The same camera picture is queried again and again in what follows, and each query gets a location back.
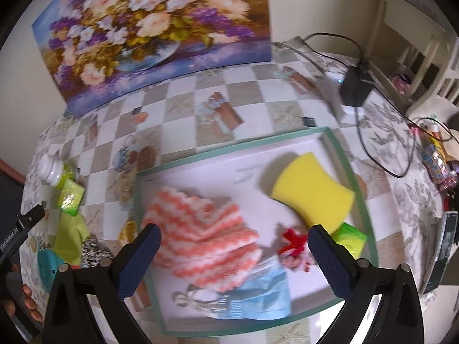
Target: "floral painting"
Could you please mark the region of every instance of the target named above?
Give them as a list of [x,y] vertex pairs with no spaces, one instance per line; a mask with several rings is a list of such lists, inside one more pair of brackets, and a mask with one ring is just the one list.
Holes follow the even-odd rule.
[[53,0],[33,31],[76,117],[172,77],[271,59],[267,0]]

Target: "blue gripper pad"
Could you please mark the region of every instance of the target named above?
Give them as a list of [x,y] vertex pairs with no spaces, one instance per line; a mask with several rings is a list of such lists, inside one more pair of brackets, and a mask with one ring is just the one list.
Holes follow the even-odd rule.
[[333,293],[348,300],[357,277],[354,257],[346,248],[337,245],[322,225],[309,229],[308,246]]
[[125,245],[113,261],[112,276],[117,281],[118,296],[134,295],[146,270],[161,245],[161,230],[148,224],[130,245]]

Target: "tray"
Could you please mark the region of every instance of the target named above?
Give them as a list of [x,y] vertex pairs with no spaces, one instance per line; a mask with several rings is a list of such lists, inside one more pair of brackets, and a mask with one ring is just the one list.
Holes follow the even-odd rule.
[[[258,243],[263,256],[272,255],[279,249],[279,229],[294,227],[306,232],[306,227],[293,210],[267,194],[286,165],[310,151],[335,180],[355,192],[353,209],[346,222],[368,236],[362,257],[377,266],[375,237],[362,194],[349,161],[329,128],[318,127],[244,142],[139,172],[135,181],[135,218],[138,222],[142,220],[143,208],[163,185],[201,195],[219,204],[231,198],[240,205],[247,225],[260,234]],[[179,337],[223,336],[269,329],[313,315],[341,301],[334,296],[316,265],[309,273],[287,270],[287,276],[291,315],[265,321],[217,320],[191,308],[178,308],[172,295],[184,292],[189,283],[173,277],[167,269],[154,263],[144,280],[162,332]]]

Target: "plastic jar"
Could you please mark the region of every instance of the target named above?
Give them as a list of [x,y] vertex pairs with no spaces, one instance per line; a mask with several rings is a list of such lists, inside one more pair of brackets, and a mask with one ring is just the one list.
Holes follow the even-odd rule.
[[68,178],[77,182],[79,174],[62,160],[44,154],[38,163],[38,176],[46,184],[61,190]]

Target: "metal screw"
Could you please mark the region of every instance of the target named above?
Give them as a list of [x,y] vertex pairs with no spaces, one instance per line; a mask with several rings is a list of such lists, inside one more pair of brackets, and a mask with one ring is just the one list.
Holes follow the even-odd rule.
[[405,272],[407,272],[407,273],[409,273],[409,272],[411,271],[411,268],[409,267],[408,264],[403,263],[403,264],[400,265],[400,267],[401,267],[401,269],[402,269],[403,271],[405,271]]
[[368,268],[370,266],[370,262],[367,259],[358,259],[357,264],[361,268]]
[[68,270],[68,264],[62,264],[61,266],[59,266],[59,271],[61,273],[65,272]]
[[100,260],[100,266],[106,268],[107,266],[110,266],[112,264],[112,259],[105,257],[104,259]]

